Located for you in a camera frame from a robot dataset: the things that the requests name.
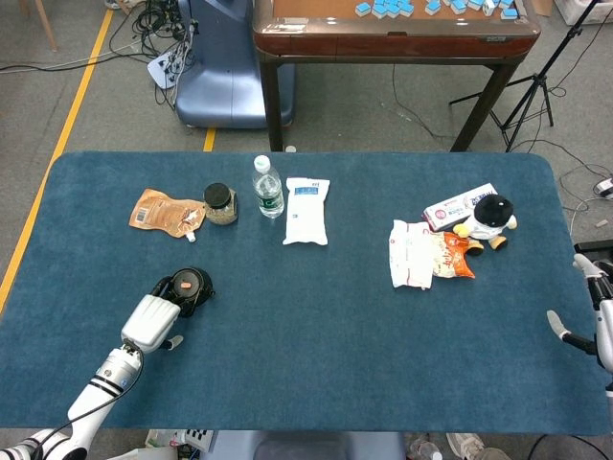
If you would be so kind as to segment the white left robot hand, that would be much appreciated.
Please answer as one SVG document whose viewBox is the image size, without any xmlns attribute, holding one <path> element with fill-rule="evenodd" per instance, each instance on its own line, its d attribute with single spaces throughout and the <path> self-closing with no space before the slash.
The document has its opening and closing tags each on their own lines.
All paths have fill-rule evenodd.
<svg viewBox="0 0 613 460">
<path fill-rule="evenodd" d="M 163 297 L 170 281 L 170 276 L 162 278 L 129 316 L 121 330 L 124 348 L 146 355 L 158 349 L 172 351 L 183 343 L 181 334 L 168 338 L 181 311 L 178 305 Z"/>
</svg>

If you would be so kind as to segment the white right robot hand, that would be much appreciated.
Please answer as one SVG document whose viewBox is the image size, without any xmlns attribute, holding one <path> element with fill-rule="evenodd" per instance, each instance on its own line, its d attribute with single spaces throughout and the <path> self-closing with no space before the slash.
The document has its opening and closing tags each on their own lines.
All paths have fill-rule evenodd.
<svg viewBox="0 0 613 460">
<path fill-rule="evenodd" d="M 573 267 L 587 282 L 595 317 L 595 338 L 588 339 L 568 330 L 554 310 L 546 313 L 549 325 L 559 340 L 596 357 L 599 365 L 612 374 L 612 282 L 603 268 L 583 254 L 574 255 Z"/>
</svg>

